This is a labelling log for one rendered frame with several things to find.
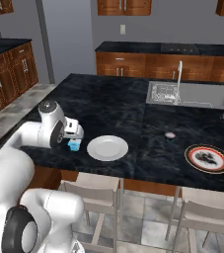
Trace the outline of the white tap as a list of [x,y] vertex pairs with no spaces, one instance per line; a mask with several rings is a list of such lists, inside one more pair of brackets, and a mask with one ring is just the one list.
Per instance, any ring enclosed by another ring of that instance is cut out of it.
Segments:
[[174,104],[177,105],[179,103],[179,96],[180,96],[180,84],[183,72],[183,62],[180,60],[179,67],[178,67],[179,75],[178,75],[178,85],[177,85],[177,93]]

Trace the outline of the black hob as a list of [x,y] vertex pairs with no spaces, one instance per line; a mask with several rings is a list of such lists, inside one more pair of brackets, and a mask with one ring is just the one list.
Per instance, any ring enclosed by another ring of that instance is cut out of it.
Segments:
[[199,51],[194,44],[172,42],[163,42],[161,44],[161,52],[168,54],[199,54]]

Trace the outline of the plain white plate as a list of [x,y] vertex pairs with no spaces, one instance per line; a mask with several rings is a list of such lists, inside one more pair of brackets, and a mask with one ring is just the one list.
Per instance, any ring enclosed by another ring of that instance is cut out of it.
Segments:
[[88,154],[100,161],[115,161],[122,158],[127,151],[127,142],[115,135],[98,136],[87,145]]

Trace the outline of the beige bar stool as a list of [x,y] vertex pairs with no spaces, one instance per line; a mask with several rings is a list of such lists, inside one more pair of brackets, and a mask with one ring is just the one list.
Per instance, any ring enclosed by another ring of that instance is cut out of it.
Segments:
[[[116,253],[117,190],[123,190],[121,179],[113,176],[80,172],[75,182],[62,180],[61,188],[65,192],[74,193],[83,198],[87,223],[90,223],[90,211],[99,214],[92,242],[83,242],[82,245],[84,248],[99,253]],[[112,247],[99,245],[99,239],[106,214],[113,215]]]
[[188,229],[190,253],[196,252],[195,230],[206,231],[202,245],[211,233],[224,234],[224,193],[177,186],[165,240],[172,226],[177,227],[172,247],[176,253],[182,228]]

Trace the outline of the wooden base cupboard run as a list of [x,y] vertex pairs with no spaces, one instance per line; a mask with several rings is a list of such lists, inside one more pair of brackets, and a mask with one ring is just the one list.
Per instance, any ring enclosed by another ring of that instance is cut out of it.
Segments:
[[161,52],[162,42],[102,42],[96,49],[98,75],[224,83],[224,44],[196,43],[199,54]]
[[0,111],[38,83],[30,39],[0,39]]

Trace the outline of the patterned plate with red rim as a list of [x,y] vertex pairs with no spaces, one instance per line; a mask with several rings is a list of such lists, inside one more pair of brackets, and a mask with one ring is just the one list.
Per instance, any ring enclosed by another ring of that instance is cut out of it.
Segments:
[[193,144],[185,150],[187,163],[208,174],[224,174],[224,150],[209,144]]

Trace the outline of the wooden kitchen island base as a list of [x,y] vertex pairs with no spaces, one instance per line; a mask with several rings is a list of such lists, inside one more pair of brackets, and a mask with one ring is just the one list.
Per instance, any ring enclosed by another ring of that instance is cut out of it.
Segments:
[[37,165],[29,188],[57,190],[61,179],[75,182],[81,172],[121,177],[126,190],[164,196],[173,196],[176,186],[224,192],[224,174],[207,174],[191,166],[175,168],[174,166],[144,166],[142,163],[134,164],[132,171],[126,171],[121,165],[113,163],[64,168]]

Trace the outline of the blue yogurt container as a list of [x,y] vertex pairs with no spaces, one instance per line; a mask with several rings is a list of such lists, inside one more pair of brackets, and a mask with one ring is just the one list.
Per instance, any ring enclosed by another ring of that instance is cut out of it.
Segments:
[[70,139],[68,141],[68,146],[71,151],[78,151],[80,149],[81,140],[80,139]]

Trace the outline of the steel sink basin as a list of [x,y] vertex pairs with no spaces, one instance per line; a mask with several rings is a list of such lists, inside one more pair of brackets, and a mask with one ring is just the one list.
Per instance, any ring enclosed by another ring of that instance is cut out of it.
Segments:
[[224,109],[224,85],[150,81],[146,103]]

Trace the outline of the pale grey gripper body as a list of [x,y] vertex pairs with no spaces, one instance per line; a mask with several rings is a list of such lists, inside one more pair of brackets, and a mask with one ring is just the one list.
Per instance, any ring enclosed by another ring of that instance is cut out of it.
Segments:
[[75,129],[67,127],[64,130],[64,137],[69,139],[83,139],[84,131],[81,126],[77,126]]

